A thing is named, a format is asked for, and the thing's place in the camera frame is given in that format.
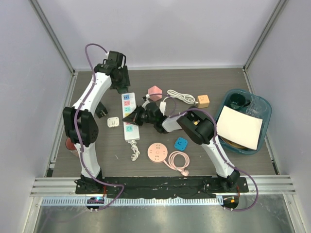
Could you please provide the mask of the long white power strip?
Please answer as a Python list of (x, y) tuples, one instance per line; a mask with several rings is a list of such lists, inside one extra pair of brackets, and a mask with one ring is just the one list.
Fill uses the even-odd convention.
[[(131, 92), (122, 94), (121, 103), (122, 103), (122, 118), (125, 118), (128, 115), (130, 115), (137, 106), (135, 93)], [(140, 139), (139, 127), (137, 125), (126, 123), (123, 121), (123, 131), (124, 131), (124, 139), (126, 142)]]

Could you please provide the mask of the white plug adapter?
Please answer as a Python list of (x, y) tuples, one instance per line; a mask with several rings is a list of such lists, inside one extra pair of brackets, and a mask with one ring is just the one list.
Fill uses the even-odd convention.
[(109, 128), (115, 128), (115, 127), (118, 127), (120, 125), (120, 120), (117, 116), (115, 117), (109, 117), (107, 119), (107, 126)]

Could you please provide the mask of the short white power strip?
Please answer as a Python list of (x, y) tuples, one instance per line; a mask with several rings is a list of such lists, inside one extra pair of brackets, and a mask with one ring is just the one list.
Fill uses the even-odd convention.
[(161, 101), (159, 105), (159, 109), (163, 115), (165, 115), (166, 112), (166, 104), (167, 103), (165, 101)]

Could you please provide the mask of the pink plug adapter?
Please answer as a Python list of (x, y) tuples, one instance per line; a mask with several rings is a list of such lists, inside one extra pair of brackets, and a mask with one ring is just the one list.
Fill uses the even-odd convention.
[(149, 95), (149, 99), (152, 101), (158, 101), (162, 99), (162, 90), (156, 85), (150, 87), (147, 94)]

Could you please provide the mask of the black plug adapter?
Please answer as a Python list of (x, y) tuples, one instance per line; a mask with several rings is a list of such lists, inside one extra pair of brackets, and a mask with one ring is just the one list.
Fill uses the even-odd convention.
[(95, 114), (98, 118), (102, 118), (108, 114), (106, 107), (100, 101), (96, 107)]

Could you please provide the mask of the round pink power socket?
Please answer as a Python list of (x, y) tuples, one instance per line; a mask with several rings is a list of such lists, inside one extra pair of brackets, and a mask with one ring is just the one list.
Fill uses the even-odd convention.
[(148, 147), (147, 150), (148, 158), (153, 163), (163, 163), (167, 156), (167, 147), (162, 143), (153, 143)]

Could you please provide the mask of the blue plug adapter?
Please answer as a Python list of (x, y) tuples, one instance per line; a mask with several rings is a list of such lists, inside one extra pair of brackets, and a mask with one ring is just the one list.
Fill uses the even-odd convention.
[(179, 150), (179, 151), (184, 151), (186, 149), (188, 145), (188, 140), (182, 138), (182, 137), (179, 137), (177, 138), (175, 144), (174, 144), (174, 148)]

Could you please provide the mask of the orange cube plug adapter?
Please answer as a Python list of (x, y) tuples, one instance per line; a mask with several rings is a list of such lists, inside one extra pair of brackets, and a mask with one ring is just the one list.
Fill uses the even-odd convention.
[(208, 95), (199, 95), (197, 96), (197, 107), (198, 108), (207, 108), (210, 104)]

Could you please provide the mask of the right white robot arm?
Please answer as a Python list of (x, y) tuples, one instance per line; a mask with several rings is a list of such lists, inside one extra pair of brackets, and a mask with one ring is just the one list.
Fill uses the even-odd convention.
[(152, 124), (158, 133), (183, 130), (197, 145), (202, 146), (212, 161), (220, 188), (226, 192), (238, 186), (240, 172), (232, 165), (219, 142), (215, 120), (202, 109), (191, 107), (179, 114), (166, 116), (155, 103), (138, 105), (123, 122), (137, 126)]

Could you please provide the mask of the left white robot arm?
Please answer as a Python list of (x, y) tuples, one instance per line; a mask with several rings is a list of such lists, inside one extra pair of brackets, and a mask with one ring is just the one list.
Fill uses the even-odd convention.
[(95, 149), (99, 128), (94, 114), (107, 90), (115, 89), (123, 94), (129, 86), (126, 56), (109, 51), (107, 58), (93, 68), (92, 78), (82, 96), (72, 107), (64, 108), (65, 134), (76, 147), (82, 167), (81, 177), (76, 180), (78, 188), (94, 194), (102, 191), (102, 170)]

